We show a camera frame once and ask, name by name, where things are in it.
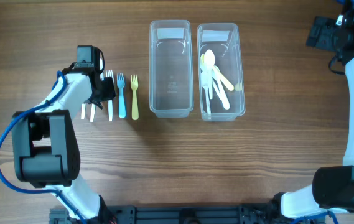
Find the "translucent white plastic spoon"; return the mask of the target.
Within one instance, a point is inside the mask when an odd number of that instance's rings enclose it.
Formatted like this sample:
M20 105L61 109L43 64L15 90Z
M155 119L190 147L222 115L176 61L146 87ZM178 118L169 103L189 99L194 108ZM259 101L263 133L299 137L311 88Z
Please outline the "translucent white plastic spoon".
M209 88L209 95L210 95L210 99L213 99L213 86L212 86L212 73L213 73L213 66L215 64L215 56L212 50L208 49L205 53L204 53L204 64L207 67L207 73L209 76L209 84L210 84L210 88Z

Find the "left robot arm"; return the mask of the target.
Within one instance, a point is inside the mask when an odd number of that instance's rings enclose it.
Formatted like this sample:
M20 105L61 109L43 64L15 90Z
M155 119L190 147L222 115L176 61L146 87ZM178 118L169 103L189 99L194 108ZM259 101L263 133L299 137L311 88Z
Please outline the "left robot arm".
M84 103L99 108L112 100L112 78L103 78L102 51L92 45L77 47L77 61L57 72L46 99L12 116L7 132L12 134L14 168L21 182L32 190L14 185L25 194L52 194L79 223L115 223L116 218L101 195L90 189L80 175L80 151L72 119Z

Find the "yellow plastic spoon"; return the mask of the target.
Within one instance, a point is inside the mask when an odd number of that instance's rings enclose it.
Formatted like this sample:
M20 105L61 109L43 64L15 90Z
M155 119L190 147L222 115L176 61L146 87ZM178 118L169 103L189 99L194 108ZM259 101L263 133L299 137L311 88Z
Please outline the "yellow plastic spoon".
M200 68L202 71L204 71L206 69L206 66L204 64L204 54L201 54L200 56ZM229 91L233 91L235 88L234 86L232 85L232 83L223 75L221 74L221 82L226 86L226 88L229 90Z

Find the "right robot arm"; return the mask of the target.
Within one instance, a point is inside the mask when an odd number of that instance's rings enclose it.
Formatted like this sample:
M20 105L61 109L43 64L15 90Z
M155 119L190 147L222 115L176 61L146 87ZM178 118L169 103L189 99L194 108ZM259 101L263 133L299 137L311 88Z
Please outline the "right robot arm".
M354 0L341 1L337 19L316 17L307 38L307 46L333 52L329 66L340 62L349 90L348 141L343 164L321 167L311 185L294 192L279 193L264 211L268 223L318 221L337 213L354 213Z

